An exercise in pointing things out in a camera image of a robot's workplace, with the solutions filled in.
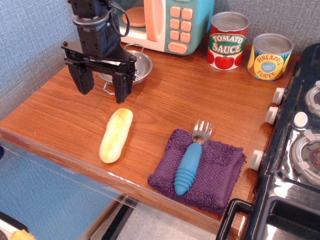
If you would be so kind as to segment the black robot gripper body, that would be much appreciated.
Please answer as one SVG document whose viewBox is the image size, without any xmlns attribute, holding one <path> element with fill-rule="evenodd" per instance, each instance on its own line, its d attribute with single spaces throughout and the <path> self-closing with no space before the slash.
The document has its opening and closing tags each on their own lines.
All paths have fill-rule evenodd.
<svg viewBox="0 0 320 240">
<path fill-rule="evenodd" d="M 118 19 L 114 17 L 74 17 L 78 41 L 64 41 L 65 62 L 86 63 L 88 70 L 113 75 L 115 72 L 136 76 L 137 58 L 121 47 Z"/>
</svg>

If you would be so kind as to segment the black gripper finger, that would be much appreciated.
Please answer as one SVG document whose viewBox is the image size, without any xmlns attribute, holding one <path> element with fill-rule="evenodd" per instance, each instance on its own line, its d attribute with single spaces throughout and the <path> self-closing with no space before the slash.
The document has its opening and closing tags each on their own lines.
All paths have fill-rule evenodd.
<svg viewBox="0 0 320 240">
<path fill-rule="evenodd" d="M 112 75 L 115 99 L 118 104 L 124 103 L 126 98 L 132 93 L 133 79 L 130 74 L 115 72 Z"/>
<path fill-rule="evenodd" d="M 87 69 L 86 63 L 67 61 L 69 73 L 80 93 L 88 94 L 94 87 L 93 71 Z"/>
</svg>

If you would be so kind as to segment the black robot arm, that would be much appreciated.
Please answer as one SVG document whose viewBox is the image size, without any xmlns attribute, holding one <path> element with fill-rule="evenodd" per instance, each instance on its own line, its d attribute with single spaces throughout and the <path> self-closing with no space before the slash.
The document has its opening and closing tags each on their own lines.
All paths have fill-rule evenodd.
<svg viewBox="0 0 320 240">
<path fill-rule="evenodd" d="M 123 103 L 131 94 L 137 58 L 122 48 L 118 12 L 125 10 L 113 0 L 71 0 L 72 21 L 78 41 L 64 41 L 65 63 L 80 93 L 95 85 L 93 73 L 111 76 L 115 99 Z"/>
</svg>

